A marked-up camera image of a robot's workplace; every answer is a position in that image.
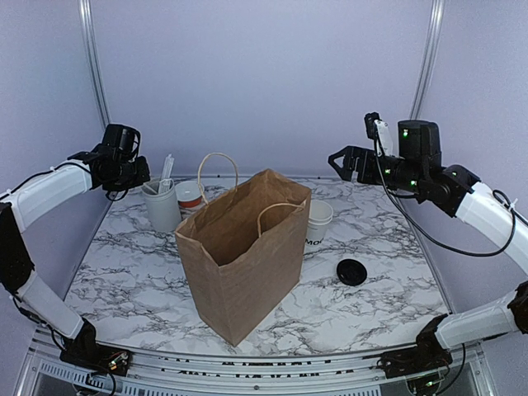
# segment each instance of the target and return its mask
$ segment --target white marble countertop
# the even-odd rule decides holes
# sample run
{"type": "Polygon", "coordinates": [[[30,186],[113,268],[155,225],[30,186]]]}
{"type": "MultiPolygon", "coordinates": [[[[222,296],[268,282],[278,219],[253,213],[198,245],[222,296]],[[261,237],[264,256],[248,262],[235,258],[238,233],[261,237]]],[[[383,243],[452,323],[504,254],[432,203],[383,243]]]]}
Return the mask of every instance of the white marble countertop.
{"type": "MultiPolygon", "coordinates": [[[[447,312],[425,257],[381,188],[298,179],[335,218],[323,243],[304,254],[300,283],[237,347],[199,318],[173,234],[155,233],[139,191],[111,207],[73,280],[66,302],[124,347],[215,356],[299,356],[414,342],[447,312]],[[336,275],[343,258],[368,271],[359,287],[336,275]]],[[[233,185],[205,179],[208,196],[233,185]]]]}

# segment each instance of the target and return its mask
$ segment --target plastic utensil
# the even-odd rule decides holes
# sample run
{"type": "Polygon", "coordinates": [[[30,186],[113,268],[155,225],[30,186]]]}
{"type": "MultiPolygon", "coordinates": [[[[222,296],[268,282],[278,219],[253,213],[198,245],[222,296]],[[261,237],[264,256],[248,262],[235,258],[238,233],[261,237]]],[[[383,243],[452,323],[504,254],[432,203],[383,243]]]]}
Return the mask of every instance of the plastic utensil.
{"type": "Polygon", "coordinates": [[[159,183],[158,194],[163,194],[164,192],[169,191],[171,188],[171,173],[172,166],[174,165],[174,158],[172,154],[168,154],[165,158],[165,163],[163,164],[161,181],[159,183]]]}

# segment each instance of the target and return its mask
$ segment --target white paper cup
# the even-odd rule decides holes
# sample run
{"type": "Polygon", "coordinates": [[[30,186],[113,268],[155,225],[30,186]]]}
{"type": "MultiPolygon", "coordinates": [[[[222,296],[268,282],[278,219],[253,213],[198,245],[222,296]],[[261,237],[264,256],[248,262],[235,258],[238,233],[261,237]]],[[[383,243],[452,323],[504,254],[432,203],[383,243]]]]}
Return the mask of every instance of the white paper cup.
{"type": "Polygon", "coordinates": [[[147,204],[147,215],[153,228],[159,233],[172,233],[182,221],[174,181],[162,194],[155,194],[159,187],[159,177],[147,181],[141,187],[147,204]]]}
{"type": "Polygon", "coordinates": [[[306,244],[309,246],[319,245],[327,232],[328,225],[332,221],[333,209],[322,200],[312,200],[308,217],[308,232],[306,233],[306,244]]]}

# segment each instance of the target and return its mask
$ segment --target aluminum frame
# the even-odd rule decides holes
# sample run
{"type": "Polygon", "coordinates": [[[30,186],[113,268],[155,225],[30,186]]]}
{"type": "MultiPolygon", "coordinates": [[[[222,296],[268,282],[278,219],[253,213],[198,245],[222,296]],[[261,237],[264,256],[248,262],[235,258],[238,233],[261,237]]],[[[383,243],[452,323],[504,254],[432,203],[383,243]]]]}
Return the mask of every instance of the aluminum frame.
{"type": "Polygon", "coordinates": [[[102,83],[101,68],[97,56],[96,35],[93,30],[92,5],[90,0],[79,0],[79,13],[81,16],[82,36],[87,51],[90,75],[92,76],[93,89],[96,95],[97,109],[101,118],[103,129],[110,124],[110,112],[106,104],[105,90],[102,83]]]}
{"type": "MultiPolygon", "coordinates": [[[[435,370],[387,379],[376,363],[384,348],[326,356],[198,356],[176,352],[145,351],[129,348],[132,361],[127,377],[116,377],[116,395],[145,396],[213,396],[236,395],[294,395],[366,396],[382,384],[410,380],[435,370]]],[[[16,396],[34,394],[39,375],[50,375],[86,388],[109,393],[109,379],[97,377],[86,385],[90,370],[64,363],[60,350],[47,329],[37,329],[26,355],[16,396]]],[[[452,351],[452,370],[458,370],[462,351],[452,351]]],[[[466,363],[480,396],[493,396],[488,367],[478,343],[467,346],[466,363]]]]}

